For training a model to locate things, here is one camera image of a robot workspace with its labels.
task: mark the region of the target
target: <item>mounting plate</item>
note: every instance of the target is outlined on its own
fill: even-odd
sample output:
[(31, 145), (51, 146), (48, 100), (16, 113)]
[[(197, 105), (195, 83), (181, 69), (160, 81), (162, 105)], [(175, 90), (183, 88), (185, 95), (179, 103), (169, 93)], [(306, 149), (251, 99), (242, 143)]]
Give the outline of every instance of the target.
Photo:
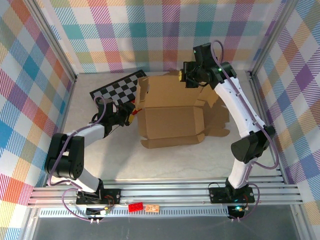
[[(114, 204), (120, 204), (120, 197), (121, 197), (121, 189), (119, 188), (110, 188), (110, 189), (101, 189), (101, 196), (111, 196), (114, 199)], [(78, 195), (76, 198), (76, 205), (109, 205), (110, 198), (102, 198), (96, 199), (93, 197), (88, 197), (84, 193), (82, 196)]]
[(247, 187), (242, 195), (229, 198), (224, 187), (210, 187), (210, 202), (212, 204), (252, 204), (255, 202), (254, 192), (252, 187)]

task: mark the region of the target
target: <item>white floor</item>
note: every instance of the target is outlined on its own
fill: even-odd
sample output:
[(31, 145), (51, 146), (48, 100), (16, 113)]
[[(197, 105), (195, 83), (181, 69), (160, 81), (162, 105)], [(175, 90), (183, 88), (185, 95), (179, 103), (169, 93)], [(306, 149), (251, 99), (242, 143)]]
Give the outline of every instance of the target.
[[(149, 75), (162, 75), (151, 72)], [(82, 74), (75, 84), (64, 132), (86, 126), (97, 108), (89, 92), (114, 82), (128, 73)], [(246, 73), (238, 71), (240, 84), (248, 100), (257, 111)], [(113, 179), (167, 179), (167, 178), (218, 178), (227, 177), (234, 157), (230, 150), (240, 139), (237, 126), (230, 116), (226, 137), (206, 137), (197, 145), (146, 149), (140, 143), (137, 119), (130, 126), (119, 127), (111, 135), (96, 141), (85, 149), (85, 168), (102, 180)], [(259, 162), (273, 165), (272, 156), (266, 150)], [(255, 166), (252, 176), (274, 176), (276, 170)]]

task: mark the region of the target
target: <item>cardboard box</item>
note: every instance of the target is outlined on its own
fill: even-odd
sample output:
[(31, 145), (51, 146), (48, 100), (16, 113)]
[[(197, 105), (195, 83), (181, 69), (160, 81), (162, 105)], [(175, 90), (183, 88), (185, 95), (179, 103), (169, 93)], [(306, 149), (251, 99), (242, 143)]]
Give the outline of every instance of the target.
[(135, 106), (141, 143), (148, 149), (201, 143), (224, 137), (229, 111), (214, 90), (186, 88), (177, 72), (138, 79)]

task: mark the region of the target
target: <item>red block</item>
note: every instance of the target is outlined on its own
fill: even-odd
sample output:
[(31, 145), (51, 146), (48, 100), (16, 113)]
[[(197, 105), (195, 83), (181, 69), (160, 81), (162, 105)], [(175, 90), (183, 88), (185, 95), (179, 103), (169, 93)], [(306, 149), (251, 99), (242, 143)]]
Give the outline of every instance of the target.
[(143, 210), (144, 205), (142, 202), (137, 202), (137, 203), (129, 204), (128, 208), (129, 208), (129, 213), (132, 213), (132, 212)]

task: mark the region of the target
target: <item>black and white checkerboard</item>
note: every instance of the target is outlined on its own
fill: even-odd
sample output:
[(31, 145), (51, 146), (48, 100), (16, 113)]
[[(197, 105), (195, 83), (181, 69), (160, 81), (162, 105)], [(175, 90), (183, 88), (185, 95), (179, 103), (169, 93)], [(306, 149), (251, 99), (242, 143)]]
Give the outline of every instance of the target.
[(97, 96), (103, 96), (105, 99), (112, 99), (116, 104), (131, 102), (136, 99), (138, 78), (146, 76), (144, 71), (136, 71), (90, 92), (90, 95), (92, 99)]

